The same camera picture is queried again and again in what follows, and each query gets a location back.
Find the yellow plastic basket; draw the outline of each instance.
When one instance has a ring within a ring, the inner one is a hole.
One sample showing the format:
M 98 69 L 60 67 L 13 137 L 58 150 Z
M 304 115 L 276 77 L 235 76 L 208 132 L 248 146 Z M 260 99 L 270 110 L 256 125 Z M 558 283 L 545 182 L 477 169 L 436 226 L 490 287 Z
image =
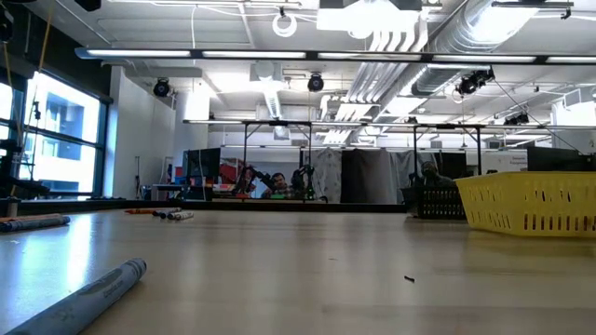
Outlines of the yellow plastic basket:
M 503 172 L 456 183 L 472 228 L 596 237 L 596 173 Z

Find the wooden table surface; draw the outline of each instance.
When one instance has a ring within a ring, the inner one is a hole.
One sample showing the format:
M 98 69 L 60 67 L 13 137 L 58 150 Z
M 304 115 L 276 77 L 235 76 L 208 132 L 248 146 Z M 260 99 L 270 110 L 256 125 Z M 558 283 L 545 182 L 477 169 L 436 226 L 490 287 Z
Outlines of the wooden table surface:
M 85 333 L 576 335 L 596 324 L 592 240 L 402 214 L 72 218 L 0 234 L 0 333 L 133 257 L 144 278 Z

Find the person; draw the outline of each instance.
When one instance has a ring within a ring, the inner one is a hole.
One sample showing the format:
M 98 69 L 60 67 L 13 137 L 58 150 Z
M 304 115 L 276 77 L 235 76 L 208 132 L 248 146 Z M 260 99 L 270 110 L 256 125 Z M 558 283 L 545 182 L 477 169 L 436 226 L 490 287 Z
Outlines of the person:
M 294 190 L 290 186 L 288 186 L 288 183 L 286 182 L 286 177 L 283 175 L 283 173 L 278 172 L 274 174 L 272 179 L 275 183 L 276 189 L 271 190 L 270 188 L 267 188 L 266 190 L 264 190 L 263 194 L 261 194 L 262 199 L 271 198 L 271 195 L 274 194 L 283 195 L 286 199 L 294 198 Z
M 427 187 L 447 187 L 455 186 L 455 181 L 449 177 L 441 176 L 435 163 L 426 161 L 422 165 L 422 175 L 424 176 L 422 183 Z

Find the ceiling speaker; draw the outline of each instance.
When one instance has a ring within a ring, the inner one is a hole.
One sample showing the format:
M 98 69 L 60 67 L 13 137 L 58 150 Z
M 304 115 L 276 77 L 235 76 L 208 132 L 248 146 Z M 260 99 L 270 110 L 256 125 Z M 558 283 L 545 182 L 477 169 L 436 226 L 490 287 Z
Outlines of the ceiling speaker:
M 86 11 L 98 10 L 102 7 L 102 0 L 74 0 Z

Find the gray marker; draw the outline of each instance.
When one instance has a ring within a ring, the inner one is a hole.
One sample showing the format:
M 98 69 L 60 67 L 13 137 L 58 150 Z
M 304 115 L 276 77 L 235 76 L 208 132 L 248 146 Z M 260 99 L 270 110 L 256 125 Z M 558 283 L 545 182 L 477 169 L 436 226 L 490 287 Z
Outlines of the gray marker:
M 129 260 L 7 334 L 78 334 L 137 284 L 146 270 L 144 260 Z
M 0 233 L 32 230 L 44 227 L 64 225 L 71 221 L 69 217 L 45 218 L 39 220 L 8 221 L 0 223 Z
M 180 212 L 180 211 L 183 211 L 183 209 L 182 208 L 164 209 L 164 210 L 159 211 L 159 213 L 157 215 L 159 215 L 159 217 L 161 219 L 166 219 L 169 214 L 177 213 L 177 212 Z
M 180 221 L 180 220 L 190 219 L 194 216 L 195 216 L 195 213 L 193 213 L 193 212 L 178 212 L 178 213 L 168 214 L 168 219 Z

